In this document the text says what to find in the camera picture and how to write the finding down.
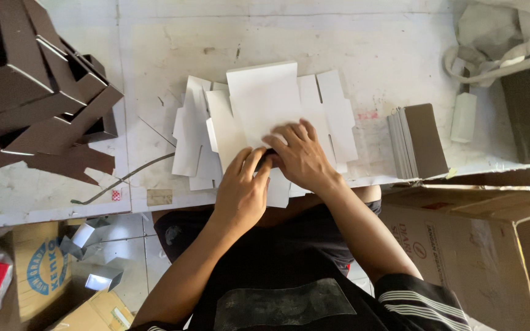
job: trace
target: white table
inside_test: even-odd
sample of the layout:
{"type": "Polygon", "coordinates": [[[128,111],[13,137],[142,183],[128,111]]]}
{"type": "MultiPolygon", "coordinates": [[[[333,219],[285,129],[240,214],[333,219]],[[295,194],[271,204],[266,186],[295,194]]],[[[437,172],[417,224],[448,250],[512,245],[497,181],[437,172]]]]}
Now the white table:
{"type": "MultiPolygon", "coordinates": [[[[474,142],[449,139],[459,84],[441,60],[456,44],[446,0],[40,1],[60,35],[98,57],[114,84],[123,81],[126,97],[114,107],[120,138],[94,147],[113,149],[115,177],[175,151],[173,121],[188,75],[225,82],[229,69],[285,60],[298,62],[299,75],[339,70],[356,119],[360,158],[345,175],[353,187],[401,181],[385,117],[396,107],[427,102],[451,173],[527,167],[517,163],[499,84],[472,90],[479,96],[474,142]]],[[[88,199],[98,187],[34,169],[18,175],[8,166],[0,169],[0,192],[11,197],[0,193],[0,225],[214,203],[215,190],[190,192],[187,177],[171,175],[172,161],[131,177],[130,188],[121,184],[123,202],[104,196],[87,207],[69,201],[88,199]],[[49,178],[40,179],[38,190],[18,189],[16,183],[38,176],[49,178]],[[173,204],[147,207],[148,189],[172,189],[173,204]]]]}

